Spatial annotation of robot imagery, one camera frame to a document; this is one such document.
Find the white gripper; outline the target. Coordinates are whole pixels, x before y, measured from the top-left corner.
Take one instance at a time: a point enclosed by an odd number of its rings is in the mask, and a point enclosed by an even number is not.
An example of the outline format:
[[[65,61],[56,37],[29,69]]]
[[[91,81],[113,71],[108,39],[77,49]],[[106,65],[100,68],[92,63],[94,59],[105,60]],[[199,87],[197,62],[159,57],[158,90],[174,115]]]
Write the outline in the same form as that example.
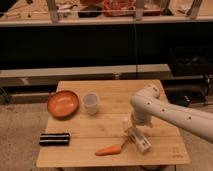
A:
[[[131,122],[134,126],[150,126],[151,125],[151,116],[149,114],[132,112],[131,113]],[[148,138],[148,134],[145,131],[143,131],[140,128],[137,128],[137,129],[141,132],[141,135]],[[133,127],[130,127],[127,129],[127,135],[131,140],[136,139]]]

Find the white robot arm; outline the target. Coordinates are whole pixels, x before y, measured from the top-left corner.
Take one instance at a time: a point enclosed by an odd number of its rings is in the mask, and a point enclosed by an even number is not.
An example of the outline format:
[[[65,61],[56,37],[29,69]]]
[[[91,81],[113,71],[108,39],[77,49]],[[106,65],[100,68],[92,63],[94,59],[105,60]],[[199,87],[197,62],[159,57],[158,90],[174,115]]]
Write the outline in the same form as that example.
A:
[[[164,102],[159,97],[160,91],[154,84],[147,84],[132,95],[133,125],[151,125],[154,116],[213,143],[213,113]]]

